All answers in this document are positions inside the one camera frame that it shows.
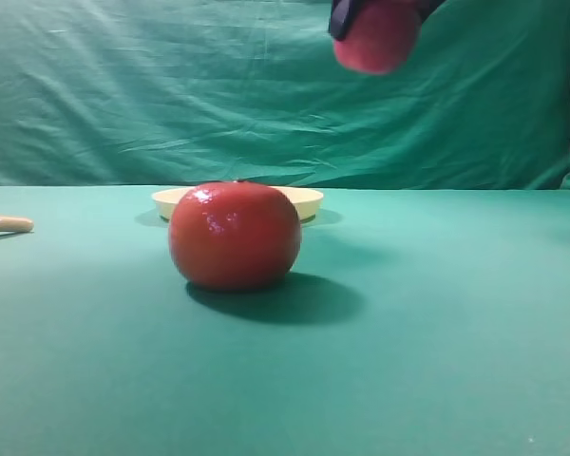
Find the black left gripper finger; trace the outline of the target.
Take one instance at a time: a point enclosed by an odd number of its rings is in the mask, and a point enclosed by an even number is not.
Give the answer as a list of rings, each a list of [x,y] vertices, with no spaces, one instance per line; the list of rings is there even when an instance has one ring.
[[[335,41],[344,41],[368,0],[332,0],[328,33]]]

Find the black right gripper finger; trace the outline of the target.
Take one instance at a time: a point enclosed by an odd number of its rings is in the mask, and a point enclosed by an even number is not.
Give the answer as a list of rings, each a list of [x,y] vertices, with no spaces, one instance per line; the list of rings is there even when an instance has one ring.
[[[445,3],[445,0],[412,0],[406,1],[407,22],[413,25],[422,25],[431,14]]]

